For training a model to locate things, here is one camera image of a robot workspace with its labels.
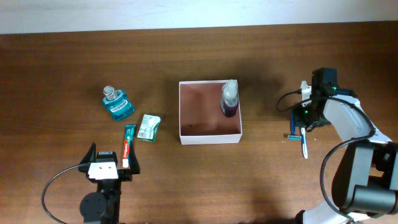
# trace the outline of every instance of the cardboard box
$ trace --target cardboard box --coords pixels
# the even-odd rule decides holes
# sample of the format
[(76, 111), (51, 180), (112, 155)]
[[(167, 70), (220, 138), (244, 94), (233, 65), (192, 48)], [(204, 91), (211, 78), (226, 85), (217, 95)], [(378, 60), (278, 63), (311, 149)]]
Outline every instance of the cardboard box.
[(180, 82), (179, 120), (181, 144), (238, 143), (242, 137), (241, 104), (227, 118), (220, 106), (227, 80)]

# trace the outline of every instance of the product label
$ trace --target product label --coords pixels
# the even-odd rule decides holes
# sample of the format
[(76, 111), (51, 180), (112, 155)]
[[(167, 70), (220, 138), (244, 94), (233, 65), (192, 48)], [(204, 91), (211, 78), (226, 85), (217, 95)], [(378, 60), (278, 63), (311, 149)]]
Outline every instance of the product label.
[(127, 155), (129, 154), (130, 146), (127, 140), (124, 140), (124, 151), (123, 151), (123, 159), (127, 159)]
[(152, 139), (154, 137), (154, 129), (159, 123), (160, 117), (145, 114), (144, 118), (142, 119), (141, 127), (139, 127), (137, 137), (143, 139)]
[(127, 104), (128, 104), (127, 100), (123, 100), (123, 102), (119, 106), (112, 108), (111, 112), (115, 113), (115, 112), (123, 109)]

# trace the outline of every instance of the clear bottle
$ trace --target clear bottle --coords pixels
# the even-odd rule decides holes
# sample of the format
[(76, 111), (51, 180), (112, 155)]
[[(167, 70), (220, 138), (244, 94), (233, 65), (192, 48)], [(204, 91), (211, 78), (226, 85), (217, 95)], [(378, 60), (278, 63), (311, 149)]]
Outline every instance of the clear bottle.
[(111, 113), (115, 121), (120, 121), (134, 112), (134, 107), (129, 102), (124, 90), (115, 90), (111, 86), (106, 86), (104, 94), (102, 105)]
[(233, 117), (238, 109), (238, 82), (230, 80), (223, 85), (221, 94), (221, 110), (227, 118)]

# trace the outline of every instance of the wooden table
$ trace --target wooden table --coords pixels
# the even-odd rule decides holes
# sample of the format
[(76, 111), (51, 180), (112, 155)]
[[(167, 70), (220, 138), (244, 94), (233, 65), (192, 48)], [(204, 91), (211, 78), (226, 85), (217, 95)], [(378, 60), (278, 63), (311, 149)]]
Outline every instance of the wooden table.
[[(122, 185), (120, 222), (282, 223), (323, 200), (320, 165), (340, 139), (331, 126), (316, 129), (303, 159), (276, 100), (310, 83), (312, 70), (334, 67), (339, 85), (398, 140), (397, 33), (396, 22), (368, 22), (0, 35), (1, 223), (53, 223), (40, 205), (45, 183), (93, 141), (121, 160), (124, 126), (144, 113), (162, 122), (155, 143), (134, 140), (141, 174)], [(241, 142), (182, 146), (178, 82), (229, 78), (239, 83)], [(126, 91), (132, 116), (112, 120), (101, 105), (106, 85)], [(342, 155), (326, 168), (328, 192)], [(81, 223), (80, 201), (95, 190), (73, 170), (45, 201), (56, 217)]]

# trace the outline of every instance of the white wall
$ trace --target white wall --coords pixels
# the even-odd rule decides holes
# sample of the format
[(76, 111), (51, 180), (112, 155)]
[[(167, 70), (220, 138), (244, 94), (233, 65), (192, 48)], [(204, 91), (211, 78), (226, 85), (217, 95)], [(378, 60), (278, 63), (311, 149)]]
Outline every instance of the white wall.
[(0, 0), (0, 34), (398, 20), (398, 0)]

